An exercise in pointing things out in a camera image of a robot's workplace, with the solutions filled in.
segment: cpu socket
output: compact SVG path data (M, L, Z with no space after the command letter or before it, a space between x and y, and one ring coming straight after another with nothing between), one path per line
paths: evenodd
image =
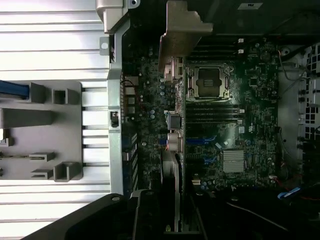
M188 98L200 99L230 98L230 67L227 64L194 67L188 80Z

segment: white label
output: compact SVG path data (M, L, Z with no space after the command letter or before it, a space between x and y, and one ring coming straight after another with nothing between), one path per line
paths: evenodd
M241 3L238 10L258 10L263 3Z

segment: circuit board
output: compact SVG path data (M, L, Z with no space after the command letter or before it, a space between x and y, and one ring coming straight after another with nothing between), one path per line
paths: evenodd
M146 56L131 62L139 71L134 117L138 136L139 188L150 187L152 172L160 172L160 150L166 148L168 127L164 111L175 109L174 83L164 83L158 72L158 57Z
M277 160L275 46L256 44L246 58L227 64L228 100L186 103L186 170L200 179L204 190L269 187ZM228 167L228 156L241 158L243 166Z

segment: metal bracket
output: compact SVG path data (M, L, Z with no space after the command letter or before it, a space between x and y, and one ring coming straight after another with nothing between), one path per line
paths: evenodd
M139 7L140 0L96 0L95 10L106 34L115 34L126 21L129 9Z
M202 36L213 31L212 23L203 23L196 11L188 11L186 1L166 3L166 33L160 38L159 72L165 70L171 57L186 57Z
M109 50L109 37L102 36L99 39L99 48L100 48L100 55L101 56L108 56L110 53Z

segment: heatsink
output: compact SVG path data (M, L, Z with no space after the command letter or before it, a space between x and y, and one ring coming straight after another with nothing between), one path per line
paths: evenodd
M223 151L223 172L242 173L245 171L245 151L227 149Z

